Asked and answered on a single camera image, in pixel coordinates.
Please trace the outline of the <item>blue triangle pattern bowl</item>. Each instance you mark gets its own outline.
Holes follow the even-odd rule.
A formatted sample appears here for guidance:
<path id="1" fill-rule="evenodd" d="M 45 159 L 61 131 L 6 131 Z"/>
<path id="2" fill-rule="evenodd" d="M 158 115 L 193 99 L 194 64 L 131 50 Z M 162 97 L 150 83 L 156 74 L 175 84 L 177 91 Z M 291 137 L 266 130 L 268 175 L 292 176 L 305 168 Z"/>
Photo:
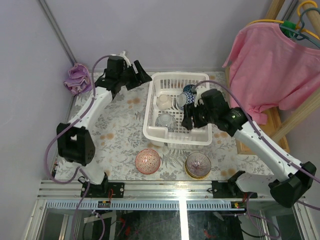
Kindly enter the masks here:
<path id="1" fill-rule="evenodd" d="M 183 92 L 184 93 L 194 93 L 194 90 L 193 90 L 193 88 L 194 88 L 194 84 L 188 84 L 188 85 L 186 85 L 184 88 L 183 88 Z"/>

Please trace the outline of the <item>purple striped bowl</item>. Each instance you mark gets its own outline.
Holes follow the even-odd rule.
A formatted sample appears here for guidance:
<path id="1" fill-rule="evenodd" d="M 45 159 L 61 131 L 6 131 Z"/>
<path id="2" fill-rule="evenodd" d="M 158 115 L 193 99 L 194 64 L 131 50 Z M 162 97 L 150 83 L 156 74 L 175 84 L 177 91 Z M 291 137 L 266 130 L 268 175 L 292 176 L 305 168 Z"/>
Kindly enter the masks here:
<path id="1" fill-rule="evenodd" d="M 211 171 L 212 167 L 210 159 L 200 152 L 191 153 L 187 157 L 185 165 L 192 174 L 198 176 L 207 174 Z"/>

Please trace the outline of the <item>red eye pattern bowl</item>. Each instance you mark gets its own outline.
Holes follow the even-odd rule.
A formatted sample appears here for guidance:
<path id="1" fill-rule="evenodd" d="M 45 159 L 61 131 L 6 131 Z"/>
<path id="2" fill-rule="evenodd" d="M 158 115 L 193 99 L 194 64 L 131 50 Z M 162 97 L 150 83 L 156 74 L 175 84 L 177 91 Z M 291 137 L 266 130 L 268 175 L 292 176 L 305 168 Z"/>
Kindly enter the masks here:
<path id="1" fill-rule="evenodd" d="M 136 155 L 135 167 L 144 175 L 151 175 L 155 173 L 160 168 L 160 165 L 161 158 L 153 149 L 143 149 Z"/>

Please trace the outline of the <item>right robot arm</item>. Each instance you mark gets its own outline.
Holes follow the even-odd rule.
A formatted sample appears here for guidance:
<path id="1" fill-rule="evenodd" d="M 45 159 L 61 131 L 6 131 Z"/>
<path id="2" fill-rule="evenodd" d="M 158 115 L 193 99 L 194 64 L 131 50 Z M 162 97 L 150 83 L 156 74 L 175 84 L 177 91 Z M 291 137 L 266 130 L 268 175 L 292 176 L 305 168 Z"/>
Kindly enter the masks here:
<path id="1" fill-rule="evenodd" d="M 316 166 L 302 163 L 283 150 L 266 135 L 252 118 L 240 107 L 229 107 L 223 94 L 217 89 L 194 87 L 192 92 L 181 93 L 176 100 L 183 109 L 181 125 L 187 130 L 214 124 L 219 130 L 244 143 L 268 166 L 275 179 L 266 184 L 262 177 L 257 181 L 242 173 L 228 184 L 228 192 L 240 197 L 245 192 L 263 192 L 285 208 L 292 207 L 316 180 Z"/>

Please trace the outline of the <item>white plastic dish rack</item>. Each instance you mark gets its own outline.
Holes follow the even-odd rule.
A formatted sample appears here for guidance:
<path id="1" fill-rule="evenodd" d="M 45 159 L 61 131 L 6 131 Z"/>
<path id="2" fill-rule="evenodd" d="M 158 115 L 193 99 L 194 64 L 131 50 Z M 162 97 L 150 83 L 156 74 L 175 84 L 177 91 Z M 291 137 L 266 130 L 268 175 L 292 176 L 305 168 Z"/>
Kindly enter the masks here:
<path id="1" fill-rule="evenodd" d="M 167 145 L 171 149 L 201 149 L 212 143 L 212 125 L 187 130 L 182 126 L 184 112 L 179 109 L 177 98 L 187 85 L 196 85 L 209 80 L 205 73 L 158 72 L 151 76 L 143 122 L 143 134 L 155 146 Z M 161 110 L 157 100 L 162 95 L 169 96 L 170 107 Z M 173 126 L 156 124 L 159 116 L 166 114 L 174 118 Z"/>

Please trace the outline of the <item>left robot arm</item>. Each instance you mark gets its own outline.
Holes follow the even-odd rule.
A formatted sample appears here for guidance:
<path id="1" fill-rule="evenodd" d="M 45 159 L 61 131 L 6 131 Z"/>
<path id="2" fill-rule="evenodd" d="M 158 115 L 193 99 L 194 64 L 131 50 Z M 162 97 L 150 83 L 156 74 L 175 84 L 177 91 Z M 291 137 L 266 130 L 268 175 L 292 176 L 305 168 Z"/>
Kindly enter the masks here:
<path id="1" fill-rule="evenodd" d="M 128 91 L 152 80 L 138 60 L 130 62 L 125 53 L 105 55 L 106 67 L 103 74 L 91 81 L 92 92 L 81 110 L 68 123 L 60 123 L 57 128 L 57 149 L 60 157 L 76 167 L 92 185 L 98 197 L 105 197 L 110 186 L 104 180 L 105 172 L 94 159 L 96 147 L 90 129 L 102 111 L 125 87 Z"/>

